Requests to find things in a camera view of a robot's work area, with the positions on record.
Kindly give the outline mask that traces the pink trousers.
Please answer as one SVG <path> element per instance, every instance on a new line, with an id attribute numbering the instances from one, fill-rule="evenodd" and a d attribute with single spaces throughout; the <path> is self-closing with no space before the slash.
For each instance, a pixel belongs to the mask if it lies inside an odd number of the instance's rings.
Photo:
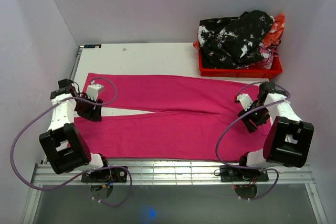
<path id="1" fill-rule="evenodd" d="M 137 115 L 103 116 L 100 122 L 75 118 L 93 153 L 107 158 L 170 158 L 237 161 L 263 147 L 270 123 L 249 133 L 237 114 L 239 82 L 182 76 L 102 75 L 101 99 L 110 108 Z"/>

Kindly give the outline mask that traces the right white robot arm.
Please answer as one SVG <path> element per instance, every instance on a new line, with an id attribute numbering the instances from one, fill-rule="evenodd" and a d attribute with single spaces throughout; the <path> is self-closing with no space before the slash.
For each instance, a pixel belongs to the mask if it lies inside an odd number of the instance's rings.
<path id="1" fill-rule="evenodd" d="M 271 128 L 261 149 L 246 152 L 239 160 L 238 177 L 250 180 L 256 167 L 274 166 L 301 168 L 309 154 L 314 127 L 296 115 L 289 102 L 290 94 L 273 82 L 261 82 L 257 99 L 252 100 L 240 90 L 235 102 L 241 104 L 238 117 L 249 133 L 259 126 L 271 123 Z"/>

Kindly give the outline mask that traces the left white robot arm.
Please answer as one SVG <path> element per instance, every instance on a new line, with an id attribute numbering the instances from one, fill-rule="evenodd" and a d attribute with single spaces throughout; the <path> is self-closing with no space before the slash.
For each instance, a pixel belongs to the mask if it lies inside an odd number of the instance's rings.
<path id="1" fill-rule="evenodd" d="M 84 93 L 76 91 L 74 82 L 63 79 L 59 89 L 50 94 L 52 104 L 51 124 L 39 142 L 56 174 L 73 170 L 91 170 L 94 177 L 105 182 L 111 177 L 111 168 L 102 154 L 91 153 L 87 143 L 74 124 L 74 114 L 91 122 L 102 121 L 101 104 L 98 98 L 104 86 L 92 82 Z"/>

